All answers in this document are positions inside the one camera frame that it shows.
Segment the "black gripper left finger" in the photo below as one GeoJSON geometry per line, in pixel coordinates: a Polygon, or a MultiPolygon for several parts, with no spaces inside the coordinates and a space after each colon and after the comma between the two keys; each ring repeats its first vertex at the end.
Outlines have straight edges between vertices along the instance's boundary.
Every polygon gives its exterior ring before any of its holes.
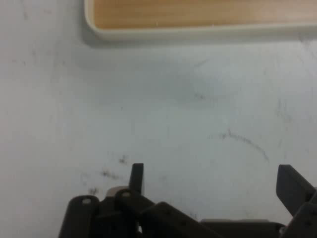
{"type": "Polygon", "coordinates": [[[144,165],[132,166],[129,185],[100,201],[92,195],[70,200],[60,238],[216,238],[218,233],[166,202],[142,195],[144,165]]]}

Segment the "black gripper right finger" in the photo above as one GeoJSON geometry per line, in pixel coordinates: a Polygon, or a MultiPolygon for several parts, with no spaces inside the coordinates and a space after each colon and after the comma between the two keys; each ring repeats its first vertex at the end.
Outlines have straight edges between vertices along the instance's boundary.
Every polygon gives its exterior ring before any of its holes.
{"type": "Polygon", "coordinates": [[[291,165],[279,165],[276,195],[292,216],[282,238],[317,236],[317,189],[291,165]]]}

